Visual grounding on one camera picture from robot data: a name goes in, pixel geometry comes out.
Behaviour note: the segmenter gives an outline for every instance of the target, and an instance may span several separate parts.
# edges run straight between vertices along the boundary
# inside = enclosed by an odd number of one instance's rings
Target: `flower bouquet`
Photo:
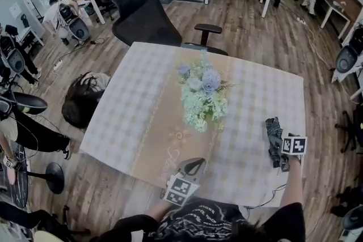
[[[205,132],[210,119],[218,129],[223,129],[222,117],[228,113],[225,91],[232,85],[213,70],[206,53],[202,53],[194,63],[180,65],[178,74],[184,122],[199,132]]]

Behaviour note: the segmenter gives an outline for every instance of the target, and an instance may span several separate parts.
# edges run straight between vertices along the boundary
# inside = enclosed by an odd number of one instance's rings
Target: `round black stand base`
[[[54,194],[60,194],[64,190],[64,174],[61,166],[57,163],[49,163],[45,174],[48,177],[47,184]]]

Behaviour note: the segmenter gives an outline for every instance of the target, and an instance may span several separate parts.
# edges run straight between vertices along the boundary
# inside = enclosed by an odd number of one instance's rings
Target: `sneaker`
[[[71,153],[70,153],[70,141],[69,141],[66,149],[63,150],[63,157],[64,157],[64,159],[69,160],[70,156],[71,156]]]
[[[34,84],[32,84],[31,88],[32,89],[36,89],[38,88],[39,82],[35,82]]]
[[[39,80],[40,77],[41,77],[41,68],[38,68],[38,74],[35,76],[35,78]]]

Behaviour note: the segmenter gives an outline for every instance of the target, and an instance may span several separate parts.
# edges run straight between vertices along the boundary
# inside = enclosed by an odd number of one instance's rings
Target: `brown table runner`
[[[192,63],[201,52],[181,49],[160,91],[149,123],[138,146],[130,175],[153,185],[165,187],[166,181],[181,161],[205,158],[207,163],[217,140],[214,123],[208,122],[207,131],[199,133],[184,123],[181,85],[176,68],[181,63]],[[227,80],[229,57],[208,53],[213,68]]]

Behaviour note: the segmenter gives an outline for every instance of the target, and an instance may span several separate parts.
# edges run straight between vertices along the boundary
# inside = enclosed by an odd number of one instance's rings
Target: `checkered tablecloth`
[[[153,105],[174,63],[174,46],[134,43],[113,75],[87,128],[81,150],[129,173]],[[303,79],[231,58],[229,115],[205,172],[199,196],[257,206],[287,181],[272,168],[265,120],[277,116],[284,130],[305,136]],[[280,204],[283,190],[267,206]]]

